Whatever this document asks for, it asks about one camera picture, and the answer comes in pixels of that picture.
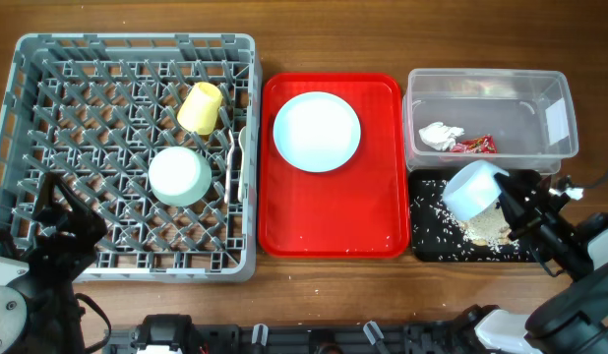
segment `red candy wrapper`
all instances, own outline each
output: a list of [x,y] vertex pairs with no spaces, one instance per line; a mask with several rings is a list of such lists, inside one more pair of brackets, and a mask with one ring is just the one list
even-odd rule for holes
[[497,153],[492,136],[487,135],[481,138],[457,143],[451,148],[451,152],[462,153]]

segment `transparent container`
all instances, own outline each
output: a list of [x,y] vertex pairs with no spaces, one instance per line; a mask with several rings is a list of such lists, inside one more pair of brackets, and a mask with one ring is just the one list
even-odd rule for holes
[[[463,166],[486,159],[502,168],[560,170],[578,153],[569,85],[553,71],[415,69],[403,101],[409,170]],[[433,122],[462,127],[458,142],[492,135],[498,153],[441,152],[418,131]]]

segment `wooden surface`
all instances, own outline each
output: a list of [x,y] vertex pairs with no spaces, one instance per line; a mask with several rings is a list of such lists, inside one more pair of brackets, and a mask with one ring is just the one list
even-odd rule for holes
[[[414,68],[512,68],[566,74],[578,118],[579,154],[562,172],[589,182],[608,166],[608,2],[594,1],[162,1],[116,5],[19,1],[0,5],[0,104],[14,47],[27,32],[247,32],[264,79],[279,72],[383,72],[406,89]],[[572,203],[580,221],[608,210],[608,184]],[[449,319],[499,304],[531,312],[568,285],[537,265],[392,261],[283,261],[260,254],[243,284],[89,283],[116,326],[147,314],[190,314],[197,324],[386,323]],[[103,324],[86,315],[87,342]]]

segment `gray plastic dish rack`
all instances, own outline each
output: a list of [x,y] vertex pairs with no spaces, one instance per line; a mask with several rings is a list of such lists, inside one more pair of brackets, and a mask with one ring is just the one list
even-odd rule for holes
[[[95,264],[78,281],[249,279],[256,265],[258,58],[246,34],[23,36],[0,112],[0,228],[22,250],[34,247],[34,235],[54,231],[31,220],[39,178],[52,171],[108,225]],[[208,137],[185,132],[175,118],[197,82],[218,85],[224,97]],[[235,153],[228,188],[230,129]],[[165,206],[151,193],[149,163],[171,146],[195,149],[213,169],[213,187],[189,207]]]

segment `yellow cup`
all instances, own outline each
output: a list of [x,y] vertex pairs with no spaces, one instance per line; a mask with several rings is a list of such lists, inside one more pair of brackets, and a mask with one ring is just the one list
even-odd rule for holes
[[213,132],[223,95],[210,83],[197,83],[188,93],[177,114],[177,121],[189,132],[208,135]]

